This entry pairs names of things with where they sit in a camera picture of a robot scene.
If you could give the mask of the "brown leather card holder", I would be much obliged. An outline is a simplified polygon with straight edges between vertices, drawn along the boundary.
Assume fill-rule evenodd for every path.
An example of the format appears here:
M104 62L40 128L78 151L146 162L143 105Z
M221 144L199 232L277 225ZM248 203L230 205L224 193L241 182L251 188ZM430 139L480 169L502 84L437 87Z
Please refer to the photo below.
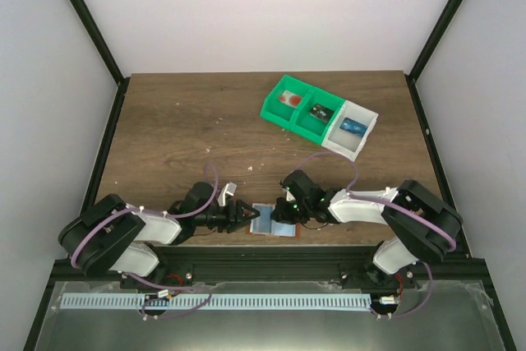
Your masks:
M297 238L299 231L293 224L282 224L270 215L275 209L274 204L253 203L252 208L260 212L260 216L252 219L248 226L248 233L261 236L274 236L280 238Z

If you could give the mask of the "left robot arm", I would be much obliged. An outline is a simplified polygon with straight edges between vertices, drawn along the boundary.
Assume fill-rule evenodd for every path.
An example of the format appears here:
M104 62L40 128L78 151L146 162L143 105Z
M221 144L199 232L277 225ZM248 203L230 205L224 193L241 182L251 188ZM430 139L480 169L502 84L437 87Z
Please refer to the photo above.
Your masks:
M198 227L233 233L260 216L257 208L233 199L236 188L229 182L218 191L216 185L197 182L163 212L109 194L66 225L58 243L72 267L84 275L127 272L157 289L167 281L168 268L154 251L155 244L177 246L192 238Z

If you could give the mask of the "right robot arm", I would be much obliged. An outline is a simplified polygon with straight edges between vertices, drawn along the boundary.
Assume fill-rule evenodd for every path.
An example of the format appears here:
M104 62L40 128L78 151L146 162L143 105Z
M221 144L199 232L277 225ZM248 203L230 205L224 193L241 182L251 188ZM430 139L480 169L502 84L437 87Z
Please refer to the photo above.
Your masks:
M280 183L286 193L276 200L270 218L283 224L352 222L381 224L394 234L381 242L364 265L362 276L377 288L385 287L405 266L441 263L457 247L461 215L415 180L376 192L349 188L322 189L302 170Z

